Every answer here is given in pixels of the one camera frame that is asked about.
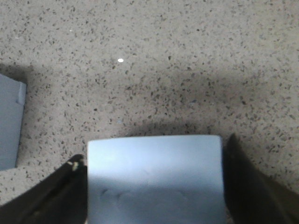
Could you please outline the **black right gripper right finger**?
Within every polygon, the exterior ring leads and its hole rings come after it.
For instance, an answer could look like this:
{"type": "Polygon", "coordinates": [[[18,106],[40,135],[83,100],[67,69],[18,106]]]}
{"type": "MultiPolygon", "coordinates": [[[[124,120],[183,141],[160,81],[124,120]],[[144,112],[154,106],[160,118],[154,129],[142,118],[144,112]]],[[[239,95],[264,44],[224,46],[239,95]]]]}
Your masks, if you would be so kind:
{"type": "Polygon", "coordinates": [[[299,195],[259,171],[235,134],[223,147],[224,198],[236,224],[297,224],[299,195]]]}

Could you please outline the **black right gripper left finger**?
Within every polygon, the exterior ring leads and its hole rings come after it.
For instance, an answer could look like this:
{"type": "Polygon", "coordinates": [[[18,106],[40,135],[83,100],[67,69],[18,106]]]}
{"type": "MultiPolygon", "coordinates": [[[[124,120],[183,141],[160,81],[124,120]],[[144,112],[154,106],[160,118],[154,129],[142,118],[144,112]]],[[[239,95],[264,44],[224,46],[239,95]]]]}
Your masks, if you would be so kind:
{"type": "Polygon", "coordinates": [[[2,224],[84,224],[87,166],[76,154],[39,184],[0,208],[2,224]]]}

